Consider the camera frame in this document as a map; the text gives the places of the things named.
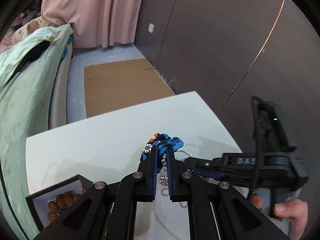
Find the person right hand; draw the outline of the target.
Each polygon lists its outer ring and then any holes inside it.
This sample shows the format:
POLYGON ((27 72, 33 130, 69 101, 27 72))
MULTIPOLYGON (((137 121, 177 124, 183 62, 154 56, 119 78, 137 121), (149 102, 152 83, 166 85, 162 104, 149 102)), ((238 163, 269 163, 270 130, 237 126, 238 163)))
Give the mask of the person right hand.
POLYGON ((293 239, 301 239, 308 223, 309 208, 307 202, 293 199, 285 203, 278 203, 273 208, 274 215, 293 220, 293 239))

